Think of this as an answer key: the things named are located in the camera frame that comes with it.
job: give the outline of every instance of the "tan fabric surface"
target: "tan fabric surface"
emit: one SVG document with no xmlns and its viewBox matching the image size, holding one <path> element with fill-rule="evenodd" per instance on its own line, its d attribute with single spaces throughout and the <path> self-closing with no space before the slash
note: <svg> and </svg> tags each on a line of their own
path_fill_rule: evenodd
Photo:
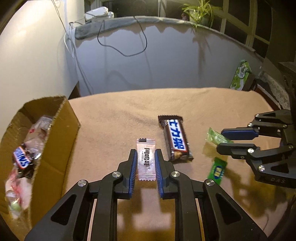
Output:
<svg viewBox="0 0 296 241">
<path fill-rule="evenodd" d="M 175 164 L 191 179 L 204 181 L 218 156 L 205 141 L 207 130 L 246 126 L 257 113 L 272 111 L 255 92 L 229 89 L 156 89 L 98 94 L 70 101 L 80 123 L 65 191 L 80 179 L 102 179 L 127 160 L 139 137 L 156 138 L 165 160 L 168 154 L 157 116 L 183 116 L 194 160 Z M 256 138 L 262 150 L 275 148 L 279 139 Z M 281 188 L 254 181 L 244 160 L 228 157 L 221 187 L 269 235 L 286 210 Z M 174 240 L 174 201 L 161 200 L 156 182 L 137 181 L 131 200 L 118 201 L 118 240 Z"/>
</svg>

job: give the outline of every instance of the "metal bolt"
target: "metal bolt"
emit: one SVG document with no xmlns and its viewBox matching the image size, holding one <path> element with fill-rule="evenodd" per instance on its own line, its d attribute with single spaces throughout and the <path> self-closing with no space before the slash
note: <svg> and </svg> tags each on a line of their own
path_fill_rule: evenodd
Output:
<svg viewBox="0 0 296 241">
<path fill-rule="evenodd" d="M 121 175 L 121 173 L 118 171 L 112 173 L 113 177 L 120 177 L 120 175 Z"/>
<path fill-rule="evenodd" d="M 263 165 L 260 165 L 260 166 L 258 167 L 258 170 L 261 171 L 261 172 L 264 172 L 265 167 L 264 167 Z"/>
<path fill-rule="evenodd" d="M 83 187 L 83 186 L 85 186 L 86 185 L 86 181 L 85 180 L 80 180 L 79 182 L 78 182 L 78 186 L 80 186 L 80 187 Z"/>
<path fill-rule="evenodd" d="M 173 171 L 173 172 L 171 173 L 171 175 L 172 175 L 173 177 L 178 177 L 178 176 L 180 176 L 180 173 L 179 173 L 178 171 Z"/>
<path fill-rule="evenodd" d="M 248 149 L 248 153 L 251 153 L 251 154 L 254 153 L 254 149 L 253 148 L 249 148 Z"/>
<path fill-rule="evenodd" d="M 215 182 L 212 180 L 212 179 L 207 179 L 205 181 L 205 183 L 208 185 L 208 186 L 213 186 L 215 184 Z"/>
</svg>

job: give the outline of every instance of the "gray cloth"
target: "gray cloth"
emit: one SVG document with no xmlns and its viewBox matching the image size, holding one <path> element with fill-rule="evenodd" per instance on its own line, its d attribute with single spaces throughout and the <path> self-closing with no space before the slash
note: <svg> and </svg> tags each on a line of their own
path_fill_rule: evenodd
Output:
<svg viewBox="0 0 296 241">
<path fill-rule="evenodd" d="M 189 21 L 174 19 L 174 18 L 161 18 L 161 17 L 150 17 L 150 16 L 137 16 L 139 23 L 166 23 L 166 24 L 184 24 L 187 26 L 193 26 L 194 24 Z M 78 40 L 97 36 L 99 29 L 103 21 L 88 23 L 75 28 L 75 38 Z M 122 18 L 111 18 L 104 20 L 100 33 L 126 27 L 137 23 L 133 16 L 122 17 Z"/>
</svg>

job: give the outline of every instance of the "pink candy wrapper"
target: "pink candy wrapper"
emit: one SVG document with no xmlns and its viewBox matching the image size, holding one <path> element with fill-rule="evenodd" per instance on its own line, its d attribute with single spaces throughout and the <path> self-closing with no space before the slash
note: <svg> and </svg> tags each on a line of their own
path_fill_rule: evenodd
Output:
<svg viewBox="0 0 296 241">
<path fill-rule="evenodd" d="M 137 177 L 140 181 L 155 181 L 155 139 L 137 139 Z"/>
</svg>

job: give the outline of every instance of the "chocolate bar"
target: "chocolate bar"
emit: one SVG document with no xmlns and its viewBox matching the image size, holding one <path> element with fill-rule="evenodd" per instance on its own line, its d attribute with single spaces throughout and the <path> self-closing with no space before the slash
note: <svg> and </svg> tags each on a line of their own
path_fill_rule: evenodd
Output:
<svg viewBox="0 0 296 241">
<path fill-rule="evenodd" d="M 192 161 L 193 156 L 182 124 L 183 118 L 178 115 L 159 115 L 158 121 L 163 127 L 170 161 Z"/>
</svg>

